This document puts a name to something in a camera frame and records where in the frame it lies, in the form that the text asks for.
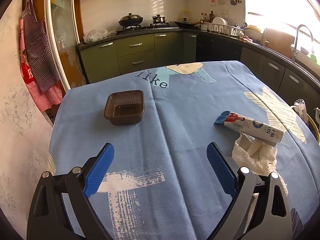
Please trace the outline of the glass sliding door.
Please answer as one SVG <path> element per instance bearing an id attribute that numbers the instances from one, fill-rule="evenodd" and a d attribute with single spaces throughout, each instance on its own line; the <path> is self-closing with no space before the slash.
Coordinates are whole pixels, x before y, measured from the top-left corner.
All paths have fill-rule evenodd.
<path id="1" fill-rule="evenodd" d="M 74 0 L 44 0 L 44 17 L 52 57 L 64 91 L 85 85 L 78 53 L 80 40 Z"/>

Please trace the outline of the black wok with lid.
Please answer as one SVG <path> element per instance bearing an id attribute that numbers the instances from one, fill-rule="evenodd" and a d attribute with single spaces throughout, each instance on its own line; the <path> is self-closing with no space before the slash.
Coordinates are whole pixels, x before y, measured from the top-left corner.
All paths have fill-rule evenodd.
<path id="1" fill-rule="evenodd" d="M 137 14 L 128 13 L 128 15 L 122 17 L 118 23 L 120 26 L 127 27 L 135 27 L 139 26 L 143 22 L 143 17 Z"/>

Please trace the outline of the dish drying rack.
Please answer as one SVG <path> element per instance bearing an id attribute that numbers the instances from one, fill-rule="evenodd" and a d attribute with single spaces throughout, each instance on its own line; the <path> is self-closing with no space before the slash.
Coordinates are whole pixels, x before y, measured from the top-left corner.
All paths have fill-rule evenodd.
<path id="1" fill-rule="evenodd" d="M 215 17 L 212 22 L 207 22 L 206 26 L 207 30 L 212 33 L 234 37 L 242 37 L 244 35 L 244 31 L 241 28 L 229 25 L 227 21 L 221 17 Z"/>

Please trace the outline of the white plastic bag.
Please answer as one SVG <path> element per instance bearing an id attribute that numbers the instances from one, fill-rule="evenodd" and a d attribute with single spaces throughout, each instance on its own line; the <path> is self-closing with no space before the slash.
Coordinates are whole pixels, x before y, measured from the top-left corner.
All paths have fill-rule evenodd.
<path id="1" fill-rule="evenodd" d="M 114 28 L 111 29 L 105 29 L 105 28 L 98 28 L 93 29 L 90 31 L 85 37 L 84 42 L 85 43 L 92 43 L 99 40 L 103 40 L 104 38 L 107 38 L 112 35 L 116 35 L 117 30 Z"/>

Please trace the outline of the green kitchen cabinets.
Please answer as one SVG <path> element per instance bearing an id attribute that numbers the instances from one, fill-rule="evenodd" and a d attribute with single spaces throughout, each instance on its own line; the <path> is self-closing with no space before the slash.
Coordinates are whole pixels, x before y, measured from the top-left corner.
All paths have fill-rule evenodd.
<path id="1" fill-rule="evenodd" d="M 310 116 L 319 107 L 319 79 L 302 66 L 260 45 L 219 34 L 146 30 L 78 45 L 90 83 L 170 64 L 240 61 L 286 103 L 304 99 Z"/>

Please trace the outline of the yellow rimmed trash bin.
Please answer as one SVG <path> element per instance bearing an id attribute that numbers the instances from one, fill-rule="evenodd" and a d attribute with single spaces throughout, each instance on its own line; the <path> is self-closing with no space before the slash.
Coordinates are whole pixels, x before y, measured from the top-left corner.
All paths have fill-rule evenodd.
<path id="1" fill-rule="evenodd" d="M 314 135 L 314 137 L 316 138 L 317 143 L 319 144 L 320 138 L 319 138 L 319 130 L 317 125 L 315 124 L 315 122 L 313 121 L 313 119 L 311 118 L 310 115 L 308 115 L 308 127 L 311 131 L 311 133 Z"/>

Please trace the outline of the brown plastic tray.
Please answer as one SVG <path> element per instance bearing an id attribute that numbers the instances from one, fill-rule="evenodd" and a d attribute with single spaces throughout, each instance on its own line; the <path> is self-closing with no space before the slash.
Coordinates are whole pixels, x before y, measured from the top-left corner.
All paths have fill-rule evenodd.
<path id="1" fill-rule="evenodd" d="M 104 109 L 104 118 L 114 126 L 139 123 L 145 111 L 144 93 L 127 90 L 109 95 Z"/>

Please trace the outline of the purple checkered apron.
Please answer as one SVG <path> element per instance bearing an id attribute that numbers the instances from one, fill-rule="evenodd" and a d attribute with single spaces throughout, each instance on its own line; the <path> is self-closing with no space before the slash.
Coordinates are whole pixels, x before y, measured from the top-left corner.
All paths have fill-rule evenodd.
<path id="1" fill-rule="evenodd" d="M 60 78 L 50 51 L 43 22 L 38 21 L 33 0 L 26 0 L 22 14 L 27 60 L 41 93 L 56 85 Z"/>

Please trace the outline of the red checkered apron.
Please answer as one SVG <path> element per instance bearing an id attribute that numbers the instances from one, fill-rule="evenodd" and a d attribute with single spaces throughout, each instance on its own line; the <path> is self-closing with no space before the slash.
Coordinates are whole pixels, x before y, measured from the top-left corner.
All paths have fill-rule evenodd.
<path id="1" fill-rule="evenodd" d="M 24 27 L 23 19 L 20 19 L 20 32 L 18 39 L 18 49 L 20 53 L 20 72 L 24 83 L 31 94 L 36 107 L 40 112 L 50 109 L 54 105 L 58 105 L 62 101 L 62 92 L 58 84 L 50 87 L 46 92 L 42 93 L 35 82 L 32 74 L 31 67 L 26 55 L 25 42 L 24 42 Z"/>

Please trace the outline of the white paper towel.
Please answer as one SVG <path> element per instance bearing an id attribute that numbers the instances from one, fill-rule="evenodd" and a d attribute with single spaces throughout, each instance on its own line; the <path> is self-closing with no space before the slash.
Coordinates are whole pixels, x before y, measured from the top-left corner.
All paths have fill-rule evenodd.
<path id="1" fill-rule="evenodd" d="M 232 158 L 239 167 L 245 166 L 253 173 L 268 176 L 276 172 L 277 148 L 260 139 L 241 133 L 232 150 Z"/>

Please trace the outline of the blue printed tablecloth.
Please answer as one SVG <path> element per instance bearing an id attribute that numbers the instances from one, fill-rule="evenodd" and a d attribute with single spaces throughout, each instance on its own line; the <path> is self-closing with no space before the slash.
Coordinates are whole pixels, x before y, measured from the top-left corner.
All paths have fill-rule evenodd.
<path id="1" fill-rule="evenodd" d="M 143 91 L 143 118 L 114 126 L 104 118 L 107 99 L 127 90 Z M 114 160 L 89 199 L 114 239 L 206 239 L 231 201 L 206 156 L 211 142 L 230 155 L 239 137 L 214 124 L 223 111 L 284 130 L 276 170 L 290 207 L 307 223 L 319 206 L 319 145 L 290 105 L 238 61 L 205 62 L 187 75 L 148 69 L 71 89 L 49 151 L 63 174 L 105 143 L 114 146 Z"/>

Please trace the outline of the chrome kitchen faucet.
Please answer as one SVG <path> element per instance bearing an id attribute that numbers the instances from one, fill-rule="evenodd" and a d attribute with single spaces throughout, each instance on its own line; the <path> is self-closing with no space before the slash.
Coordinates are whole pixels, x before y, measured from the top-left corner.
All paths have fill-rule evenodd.
<path id="1" fill-rule="evenodd" d="M 311 40 L 309 47 L 310 47 L 312 53 L 315 52 L 314 49 L 313 49 L 313 41 L 314 41 L 314 39 L 313 39 L 313 34 L 312 34 L 311 30 L 306 25 L 300 24 L 296 29 L 296 37 L 295 37 L 294 48 L 293 48 L 292 53 L 291 53 L 291 62 L 293 62 L 293 63 L 295 63 L 297 54 L 299 52 L 302 52 L 301 50 L 298 50 L 298 48 L 297 48 L 298 45 L 306 45 L 305 38 L 304 38 L 303 41 L 300 41 L 300 42 L 298 41 L 299 33 L 300 33 L 300 29 L 301 28 L 306 28 L 309 31 L 309 33 L 310 33 L 309 37 L 310 37 L 310 40 Z"/>

